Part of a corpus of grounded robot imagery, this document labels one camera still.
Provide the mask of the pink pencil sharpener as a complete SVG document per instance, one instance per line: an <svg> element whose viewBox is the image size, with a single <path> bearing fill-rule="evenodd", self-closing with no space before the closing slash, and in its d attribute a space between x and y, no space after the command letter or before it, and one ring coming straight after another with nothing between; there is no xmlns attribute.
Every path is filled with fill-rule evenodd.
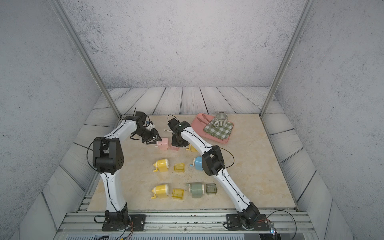
<svg viewBox="0 0 384 240"><path fill-rule="evenodd" d="M161 141L157 141L157 148L160 151L167 151L169 149L169 139L168 138L162 138Z"/></svg>

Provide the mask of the yellow tray row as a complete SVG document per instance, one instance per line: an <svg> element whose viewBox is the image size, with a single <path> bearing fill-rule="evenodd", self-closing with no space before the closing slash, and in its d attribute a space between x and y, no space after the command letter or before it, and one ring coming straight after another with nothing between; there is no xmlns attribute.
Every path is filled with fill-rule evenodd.
<svg viewBox="0 0 384 240"><path fill-rule="evenodd" d="M184 163L176 163L174 165L174 171L177 173L184 173L185 172L185 164Z"/></svg>
<svg viewBox="0 0 384 240"><path fill-rule="evenodd" d="M172 198L175 200L183 200L184 199L184 189L176 189L173 188Z"/></svg>

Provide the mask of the yellow sharpener front row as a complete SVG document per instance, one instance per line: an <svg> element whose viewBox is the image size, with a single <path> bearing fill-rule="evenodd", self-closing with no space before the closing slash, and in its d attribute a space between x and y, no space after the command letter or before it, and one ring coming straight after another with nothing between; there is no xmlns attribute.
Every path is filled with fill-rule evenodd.
<svg viewBox="0 0 384 240"><path fill-rule="evenodd" d="M158 185L152 189L153 196L151 199L167 198L169 196L169 185Z"/></svg>

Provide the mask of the yellow tray front row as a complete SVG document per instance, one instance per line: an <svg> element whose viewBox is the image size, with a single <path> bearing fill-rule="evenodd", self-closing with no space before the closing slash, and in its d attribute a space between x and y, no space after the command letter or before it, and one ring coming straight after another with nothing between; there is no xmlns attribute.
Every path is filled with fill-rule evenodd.
<svg viewBox="0 0 384 240"><path fill-rule="evenodd" d="M183 200L184 199L184 189L176 189L173 188L172 198L175 200Z"/></svg>

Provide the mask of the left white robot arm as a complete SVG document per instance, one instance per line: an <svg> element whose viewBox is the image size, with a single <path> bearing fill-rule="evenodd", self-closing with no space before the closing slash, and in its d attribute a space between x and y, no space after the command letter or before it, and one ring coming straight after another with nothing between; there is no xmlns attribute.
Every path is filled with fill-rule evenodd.
<svg viewBox="0 0 384 240"><path fill-rule="evenodd" d="M92 168L100 174L106 195L105 221L102 230L134 231L134 220L129 215L121 184L121 168L124 165L124 153L121 143L127 138L138 135L138 140L146 145L162 141L149 116L144 112L134 112L133 116L124 116L121 123L104 137L96 137L93 147Z"/></svg>

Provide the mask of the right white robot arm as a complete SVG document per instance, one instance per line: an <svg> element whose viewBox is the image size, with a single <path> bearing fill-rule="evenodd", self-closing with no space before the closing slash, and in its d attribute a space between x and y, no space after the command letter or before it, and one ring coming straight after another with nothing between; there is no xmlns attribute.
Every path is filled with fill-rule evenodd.
<svg viewBox="0 0 384 240"><path fill-rule="evenodd" d="M186 121L180 122L173 117L168 120L168 126L173 132L172 145L175 147L191 145L198 151L202 157L203 171L215 178L230 197L240 217L242 228L252 230L260 219L260 211L231 178L225 166L222 149L203 140Z"/></svg>

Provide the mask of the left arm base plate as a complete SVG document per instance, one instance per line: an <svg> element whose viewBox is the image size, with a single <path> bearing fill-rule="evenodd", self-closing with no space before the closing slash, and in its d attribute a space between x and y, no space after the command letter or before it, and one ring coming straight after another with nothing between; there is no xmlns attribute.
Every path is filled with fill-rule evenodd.
<svg viewBox="0 0 384 240"><path fill-rule="evenodd" d="M105 220L102 226L103 232L142 232L145 227L146 215L130 214L128 220Z"/></svg>

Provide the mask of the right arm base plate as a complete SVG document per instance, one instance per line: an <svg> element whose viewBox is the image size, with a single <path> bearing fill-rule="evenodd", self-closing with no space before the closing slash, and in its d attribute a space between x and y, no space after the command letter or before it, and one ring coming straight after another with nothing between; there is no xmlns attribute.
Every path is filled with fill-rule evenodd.
<svg viewBox="0 0 384 240"><path fill-rule="evenodd" d="M256 220L249 220L239 214L227 214L224 227L229 231L269 231L270 225L266 220L265 214L260 214L256 217Z"/></svg>

